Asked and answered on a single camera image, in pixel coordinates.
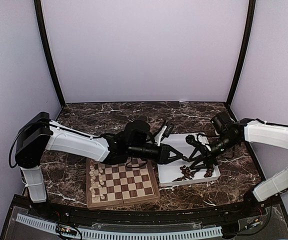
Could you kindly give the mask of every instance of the white pawn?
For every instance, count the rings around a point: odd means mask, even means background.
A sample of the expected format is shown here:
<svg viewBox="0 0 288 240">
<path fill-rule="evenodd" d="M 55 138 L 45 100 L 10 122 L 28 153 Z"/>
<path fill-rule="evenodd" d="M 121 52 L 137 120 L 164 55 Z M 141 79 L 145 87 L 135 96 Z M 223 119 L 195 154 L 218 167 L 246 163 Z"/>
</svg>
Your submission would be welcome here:
<svg viewBox="0 0 288 240">
<path fill-rule="evenodd" d="M 90 187 L 89 190 L 90 190 L 90 192 L 91 192 L 92 194 L 95 194 L 95 190 L 94 190 L 93 187 Z"/>
</svg>

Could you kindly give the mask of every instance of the chessboard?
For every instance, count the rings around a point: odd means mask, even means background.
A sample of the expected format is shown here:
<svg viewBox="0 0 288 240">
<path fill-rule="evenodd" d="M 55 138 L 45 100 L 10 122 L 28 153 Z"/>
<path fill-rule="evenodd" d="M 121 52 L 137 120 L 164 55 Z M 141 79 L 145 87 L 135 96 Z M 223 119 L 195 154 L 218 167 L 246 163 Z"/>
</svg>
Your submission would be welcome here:
<svg viewBox="0 0 288 240">
<path fill-rule="evenodd" d="M 150 161 L 133 158 L 125 163 L 107 165 L 86 161 L 87 208 L 103 209 L 156 201 L 160 191 Z"/>
</svg>

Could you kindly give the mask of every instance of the marble tabletop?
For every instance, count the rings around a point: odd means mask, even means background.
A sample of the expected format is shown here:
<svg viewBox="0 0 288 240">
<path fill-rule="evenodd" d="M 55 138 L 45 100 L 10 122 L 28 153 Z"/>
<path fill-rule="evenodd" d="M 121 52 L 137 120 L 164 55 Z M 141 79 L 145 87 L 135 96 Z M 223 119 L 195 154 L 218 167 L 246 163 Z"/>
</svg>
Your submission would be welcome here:
<svg viewBox="0 0 288 240">
<path fill-rule="evenodd" d="M 205 132 L 214 134 L 210 119 L 226 111 L 217 102 L 125 102 L 71 103 L 58 117 L 58 122 L 92 135 L 118 133 L 125 125 L 140 119 L 156 131 L 163 120 L 175 124 L 173 134 Z M 221 176 L 217 181 L 173 188 L 160 188 L 160 200 L 129 206 L 110 207 L 124 211 L 170 211 L 220 206 L 243 200 L 243 194 L 261 178 L 245 145 L 237 145 L 218 157 Z M 42 172 L 53 203 L 86 208 L 86 159 L 73 154 L 45 151 Z M 154 165 L 157 181 L 157 166 Z"/>
</svg>

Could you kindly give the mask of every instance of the black cable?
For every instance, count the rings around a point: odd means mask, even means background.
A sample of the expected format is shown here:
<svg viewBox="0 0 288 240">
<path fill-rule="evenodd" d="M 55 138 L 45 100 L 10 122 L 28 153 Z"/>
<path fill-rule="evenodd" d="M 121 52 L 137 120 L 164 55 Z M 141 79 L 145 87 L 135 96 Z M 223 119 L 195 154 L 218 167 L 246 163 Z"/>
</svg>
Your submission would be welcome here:
<svg viewBox="0 0 288 240">
<path fill-rule="evenodd" d="M 81 231 L 78 228 L 76 228 L 74 226 L 70 226 L 70 225 L 64 225 L 64 226 L 69 227 L 69 228 L 74 229 L 75 231 L 77 231 L 78 235 L 79 235 L 79 240 L 83 240 L 82 233 L 81 233 Z M 71 239 L 75 238 L 75 236 L 74 237 L 63 236 L 61 232 L 58 232 L 58 235 L 60 235 L 60 238 L 63 239 L 63 240 L 71 240 Z"/>
<path fill-rule="evenodd" d="M 130 161 L 125 164 L 125 167 L 128 169 L 139 169 L 141 167 L 144 167 L 146 164 L 148 164 L 147 159 L 141 159 L 144 161 L 142 164 L 138 164 L 138 166 L 129 166 L 132 163 L 133 157 L 130 158 Z"/>
<path fill-rule="evenodd" d="M 286 127 L 288 128 L 288 125 L 285 124 L 279 124 L 279 123 L 273 123 L 273 122 L 265 122 L 259 118 L 255 119 L 256 121 L 260 122 L 261 124 L 269 125 L 269 126 L 280 126 L 280 127 Z"/>
<path fill-rule="evenodd" d="M 256 232 L 253 232 L 253 233 L 242 233 L 242 234 L 240 234 L 241 232 L 250 229 L 250 228 L 245 228 L 245 227 L 244 227 L 244 228 L 242 228 L 241 230 L 236 231 L 236 232 L 224 232 L 224 231 L 222 231 L 222 234 L 223 234 L 224 236 L 232 236 L 232 235 L 237 235 L 237 236 L 253 236 L 253 235 L 255 235 L 255 234 L 258 234 L 258 233 L 261 232 L 263 229 L 265 229 L 265 228 L 267 227 L 267 225 L 269 224 L 269 222 L 270 222 L 270 220 L 271 220 L 271 216 L 272 216 L 272 208 L 273 208 L 273 206 L 270 207 L 269 217 L 267 218 L 265 224 L 260 228 L 260 230 L 258 230 L 258 231 L 256 231 Z"/>
<path fill-rule="evenodd" d="M 25 125 L 24 127 L 22 127 L 18 134 L 16 135 L 16 137 L 14 138 L 14 141 L 10 147 L 10 150 L 9 150 L 9 154 L 8 154 L 8 165 L 11 169 L 14 169 L 18 164 L 15 163 L 15 165 L 12 165 L 12 152 L 13 152 L 13 148 L 15 146 L 15 143 L 17 142 L 18 138 L 20 137 L 21 133 L 23 133 L 27 128 L 31 127 L 31 126 L 34 126 L 34 125 L 44 125 L 47 127 L 47 123 L 46 122 L 42 122 L 42 121 L 36 121 L 36 122 L 32 122 L 32 123 L 29 123 L 27 125 Z"/>
</svg>

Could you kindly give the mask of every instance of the lavender wall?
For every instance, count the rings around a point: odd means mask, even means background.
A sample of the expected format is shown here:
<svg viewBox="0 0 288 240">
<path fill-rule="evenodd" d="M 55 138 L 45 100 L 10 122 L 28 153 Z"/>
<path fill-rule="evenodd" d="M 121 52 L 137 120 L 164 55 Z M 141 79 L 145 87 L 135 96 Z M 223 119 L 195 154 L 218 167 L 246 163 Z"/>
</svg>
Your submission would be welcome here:
<svg viewBox="0 0 288 240">
<path fill-rule="evenodd" d="M 248 0 L 42 2 L 67 102 L 226 100 Z"/>
<path fill-rule="evenodd" d="M 257 1 L 240 83 L 232 104 L 240 118 L 288 124 L 288 1 Z M 288 151 L 252 145 L 267 178 L 288 166 Z M 288 192 L 282 195 L 288 212 Z"/>
<path fill-rule="evenodd" d="M 24 185 L 8 154 L 17 131 L 34 115 L 60 111 L 45 60 L 34 1 L 0 0 L 0 233 L 15 193 Z"/>
</svg>

